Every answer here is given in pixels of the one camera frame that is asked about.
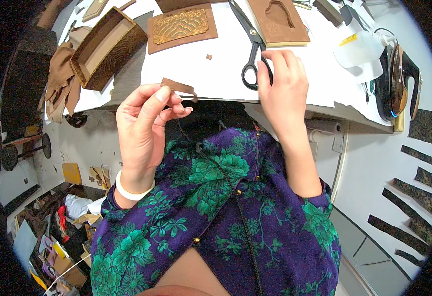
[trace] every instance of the electrical outlet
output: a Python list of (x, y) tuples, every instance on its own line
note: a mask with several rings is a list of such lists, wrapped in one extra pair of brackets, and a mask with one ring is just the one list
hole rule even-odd
[(333, 151), (342, 153), (342, 145), (344, 143), (344, 139), (342, 137), (334, 137), (333, 141)]

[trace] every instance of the white plastic bag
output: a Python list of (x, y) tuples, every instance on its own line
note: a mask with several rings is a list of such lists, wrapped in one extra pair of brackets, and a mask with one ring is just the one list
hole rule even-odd
[(66, 211), (72, 220), (78, 219), (81, 215), (88, 212), (88, 204), (93, 201), (89, 198), (80, 198), (73, 194), (68, 194), (65, 198)]

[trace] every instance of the white table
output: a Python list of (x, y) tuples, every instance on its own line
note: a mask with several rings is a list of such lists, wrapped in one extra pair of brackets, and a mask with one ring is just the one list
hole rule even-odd
[[(99, 17), (85, 23), (81, 22), (81, 19), (86, 9), (78, 15), (72, 13), (59, 43), (63, 42), (74, 20), (77, 20), (75, 27), (94, 26), (112, 6), (119, 7), (125, 2), (126, 0), (110, 0)], [(237, 3), (257, 27), (246, 1), (239, 0)], [(257, 103), (257, 92), (246, 88), (241, 80), (241, 70), (248, 61), (251, 42), (228, 3), (213, 3), (212, 9), (218, 38), (183, 44), (152, 55), (148, 55), (146, 50), (140, 83), (159, 83), (162, 77), (166, 77), (194, 86), (200, 97)], [(305, 65), (310, 85), (307, 110), (392, 132), (392, 123), (379, 116), (376, 98), (370, 96), (369, 103), (366, 103), (363, 86), (356, 84), (356, 78), (338, 64), (332, 53), (333, 44), (355, 31), (344, 24), (339, 29), (334, 27), (315, 7), (311, 11), (296, 9), (310, 29), (311, 42), (307, 46), (284, 49), (291, 49)], [(140, 0), (125, 9), (124, 13), (130, 18), (136, 18), (152, 10), (154, 16), (161, 14), (154, 0)], [(207, 60), (206, 55), (213, 55), (212, 60)], [(109, 95), (111, 89), (112, 87), (108, 87), (101, 93), (102, 97), (98, 99), (100, 105), (106, 103), (107, 106), (112, 106), (121, 103), (121, 100), (113, 100), (112, 95)], [(95, 98), (98, 94), (93, 92), (92, 97), (84, 92), (87, 91), (82, 90), (80, 101), (89, 101), (91, 98), (94, 104), (87, 108), (82, 102), (77, 106), (79, 108), (76, 112), (97, 107)]]

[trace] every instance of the black cord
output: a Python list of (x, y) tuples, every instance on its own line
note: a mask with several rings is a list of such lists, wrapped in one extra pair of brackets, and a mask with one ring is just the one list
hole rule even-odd
[(378, 30), (384, 30), (384, 31), (387, 31), (387, 32), (389, 32), (390, 34), (392, 34), (392, 35), (397, 39), (397, 37), (395, 36), (395, 34), (392, 33), (392, 31), (387, 30), (386, 28), (377, 28), (377, 29), (375, 29), (374, 33), (377, 33)]
[[(181, 133), (188, 139), (188, 141), (190, 143), (193, 142), (188, 137), (188, 135), (185, 133), (185, 131), (183, 130), (183, 128), (181, 127), (180, 119), (179, 118), (177, 119), (177, 121), (178, 121), (178, 127), (180, 128)], [(203, 148), (201, 146), (202, 146), (202, 144), (199, 143), (199, 142), (196, 144), (196, 147), (195, 147), (196, 148), (196, 152), (198, 154), (202, 155), (204, 158), (211, 160), (216, 165), (216, 167), (223, 173), (224, 178), (226, 179), (227, 183), (231, 187), (231, 195), (229, 196), (229, 198), (231, 198), (232, 196), (234, 196), (234, 198), (236, 199), (237, 208), (239, 209), (239, 215), (241, 216), (241, 219), (243, 221), (243, 228), (244, 228), (244, 232), (245, 232), (245, 243), (246, 243), (247, 246), (249, 246), (249, 253), (251, 255), (252, 269), (254, 271), (254, 277), (255, 277), (255, 280), (256, 280), (257, 295), (258, 296), (263, 296), (264, 293), (263, 293), (263, 290), (262, 290), (262, 282), (260, 280), (259, 267), (257, 266), (257, 262), (255, 261), (254, 246), (252, 245), (252, 240), (249, 237), (249, 229), (247, 228), (246, 218), (244, 216), (243, 208), (241, 206), (241, 203), (239, 202), (239, 198), (237, 197), (236, 190), (235, 190), (234, 186), (232, 185), (231, 180), (229, 179), (229, 177), (226, 174), (225, 170), (214, 159), (212, 159), (211, 157), (207, 156), (203, 152)]]

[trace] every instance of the right hand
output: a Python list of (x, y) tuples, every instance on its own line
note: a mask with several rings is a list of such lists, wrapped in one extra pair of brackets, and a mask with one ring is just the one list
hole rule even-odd
[(290, 138), (290, 132), (305, 129), (308, 80), (300, 58), (291, 50), (263, 51), (262, 56), (274, 64), (273, 84), (263, 62), (258, 62), (257, 81), (264, 114), (280, 141)]

